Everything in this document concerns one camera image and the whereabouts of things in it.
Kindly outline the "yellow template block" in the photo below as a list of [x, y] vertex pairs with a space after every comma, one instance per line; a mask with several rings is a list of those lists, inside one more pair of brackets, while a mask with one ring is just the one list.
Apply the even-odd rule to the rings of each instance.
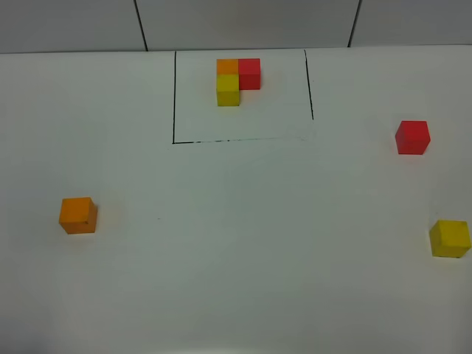
[[218, 106], [239, 106], [239, 76], [237, 74], [218, 74], [216, 94]]

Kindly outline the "red template block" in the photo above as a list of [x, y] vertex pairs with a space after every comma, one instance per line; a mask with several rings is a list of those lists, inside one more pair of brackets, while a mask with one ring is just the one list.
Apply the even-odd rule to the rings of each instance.
[[240, 58], [238, 60], [239, 89], [260, 90], [261, 63], [259, 58]]

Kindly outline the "orange template block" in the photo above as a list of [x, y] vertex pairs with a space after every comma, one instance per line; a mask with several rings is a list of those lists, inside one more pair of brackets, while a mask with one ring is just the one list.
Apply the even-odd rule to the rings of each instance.
[[217, 59], [217, 75], [239, 75], [239, 60]]

